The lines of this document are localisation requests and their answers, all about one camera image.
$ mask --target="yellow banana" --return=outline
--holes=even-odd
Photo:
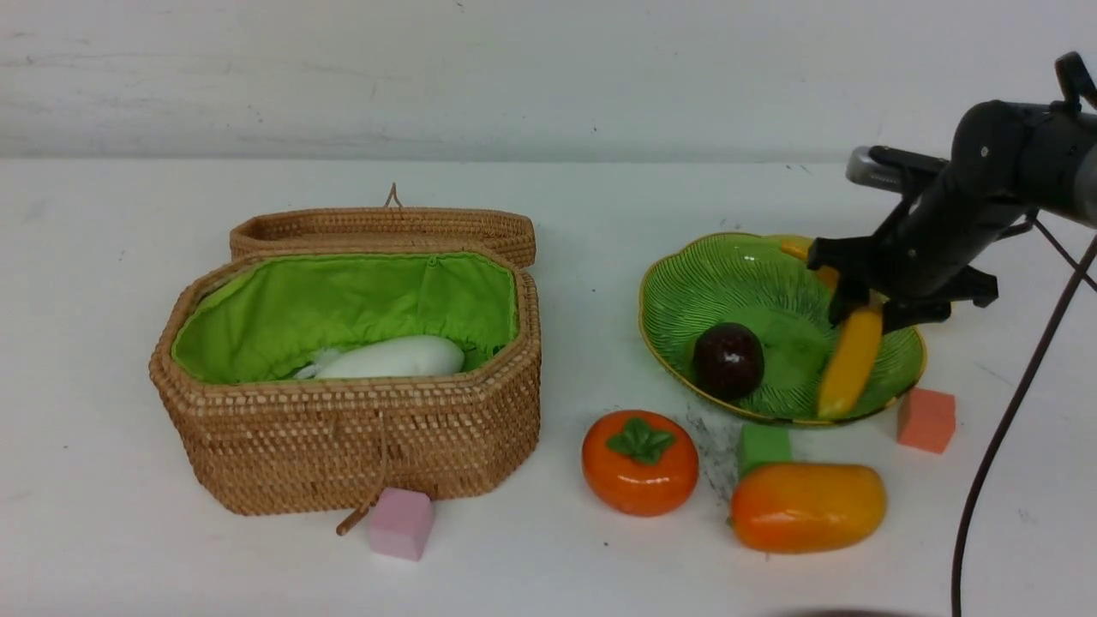
[[[811,246],[811,238],[800,236],[778,236],[781,240],[781,253],[795,257],[801,261],[807,261],[807,248]],[[829,266],[823,266],[815,271],[823,284],[832,292],[838,287],[838,271]]]
[[[838,344],[823,372],[816,415],[821,419],[846,416],[857,405],[869,383],[883,339],[883,303],[875,293],[840,326]]]

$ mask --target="leaf-shaped plate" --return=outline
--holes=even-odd
[[[864,393],[848,416],[816,417],[823,371],[838,338],[827,322],[830,290],[818,273],[782,251],[782,242],[810,243],[799,236],[721,233],[656,261],[640,290],[640,330],[647,348],[694,393],[753,422],[834,426],[892,406],[926,369],[926,344],[914,327],[884,336]],[[723,322],[754,332],[765,355],[761,385],[734,402],[701,391],[692,367],[697,338]]]

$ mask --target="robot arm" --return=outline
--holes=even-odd
[[[847,178],[902,200],[871,236],[812,244],[807,267],[839,273],[833,325],[872,291],[887,299],[885,334],[943,322],[952,302],[989,305],[997,279],[969,263],[1030,229],[1040,211],[1097,228],[1097,114],[1082,113],[1081,103],[1097,108],[1097,87],[1076,53],[1055,69],[1062,101],[973,106],[957,127],[951,160],[884,146],[853,152]]]

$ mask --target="gold rim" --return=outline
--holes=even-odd
[[[687,250],[689,250],[689,248],[691,246],[693,246],[693,245],[695,245],[695,244],[698,244],[700,242],[703,242],[705,239],[716,237],[716,236],[745,236],[745,237],[750,237],[750,238],[802,238],[802,239],[810,239],[810,238],[806,238],[805,236],[798,236],[798,235],[794,235],[794,234],[770,234],[768,236],[761,236],[761,235],[758,235],[758,234],[749,234],[749,233],[746,233],[746,232],[717,232],[715,234],[706,234],[704,236],[701,236],[701,237],[697,238],[695,240],[689,243],[688,245],[683,246],[677,253],[672,253],[670,255],[667,255],[667,256],[665,256],[665,257],[656,260],[654,263],[652,263],[651,266],[647,267],[647,270],[644,272],[644,278],[641,279],[641,281],[640,281],[640,295],[638,295],[640,311],[638,311],[638,314],[637,314],[637,324],[636,324],[637,327],[640,328],[640,336],[641,336],[641,338],[644,339],[644,345],[647,347],[647,350],[652,354],[652,356],[655,357],[655,360],[657,362],[659,362],[659,364],[663,367],[663,369],[665,371],[667,371],[668,373],[670,373],[676,380],[678,380],[679,383],[686,385],[686,388],[688,388],[689,390],[693,391],[694,394],[697,394],[698,396],[700,396],[700,397],[709,401],[710,403],[712,403],[712,404],[714,404],[714,405],[716,405],[719,407],[722,407],[724,410],[727,410],[728,412],[732,412],[733,414],[735,414],[735,415],[737,415],[739,417],[743,417],[743,418],[749,419],[749,420],[754,420],[754,422],[757,422],[759,424],[795,425],[795,426],[802,426],[802,427],[828,427],[828,426],[842,426],[842,425],[851,424],[851,423],[855,423],[855,422],[858,422],[858,420],[862,420],[862,419],[866,419],[866,418],[870,418],[870,417],[872,417],[872,416],[874,416],[874,415],[883,412],[884,410],[890,408],[895,403],[897,403],[901,396],[903,396],[904,394],[906,394],[907,392],[909,392],[912,389],[914,389],[918,384],[918,382],[921,381],[923,375],[925,375],[925,373],[926,373],[926,366],[929,363],[929,348],[926,347],[926,339],[925,339],[925,337],[921,336],[921,330],[917,326],[911,326],[914,329],[914,334],[915,334],[916,338],[918,339],[918,346],[921,348],[921,366],[918,367],[918,373],[915,375],[915,378],[911,382],[911,384],[908,384],[906,388],[904,388],[895,396],[892,396],[891,400],[887,401],[887,403],[885,403],[885,404],[877,407],[875,410],[872,410],[871,412],[868,412],[866,414],[861,414],[861,415],[856,416],[856,417],[839,418],[839,419],[834,419],[834,420],[824,420],[824,419],[774,418],[774,417],[770,417],[770,416],[764,416],[761,414],[751,412],[750,410],[746,410],[746,408],[739,407],[737,405],[733,405],[732,403],[725,403],[724,401],[715,399],[714,396],[712,396],[712,395],[708,394],[706,392],[702,391],[697,385],[690,383],[690,381],[688,379],[686,379],[685,375],[682,375],[681,373],[679,373],[678,371],[676,371],[674,369],[674,367],[671,367],[670,363],[667,362],[663,358],[663,356],[659,355],[659,352],[655,349],[655,346],[652,344],[651,338],[647,336],[647,328],[644,327],[644,306],[645,306],[645,303],[644,303],[644,290],[647,289],[647,282],[648,282],[648,279],[652,277],[652,272],[654,272],[655,269],[659,265],[661,265],[664,261],[666,261],[668,259],[672,259],[675,257],[678,257],[682,253],[686,253]],[[789,257],[792,257],[793,259],[796,259],[795,256],[790,255],[788,251],[782,250],[782,253],[784,253],[785,255],[789,255]]]

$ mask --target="green cube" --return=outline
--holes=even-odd
[[[789,439],[789,431],[777,426],[745,424],[739,431],[736,457],[740,480],[758,465],[791,461],[792,442]]]

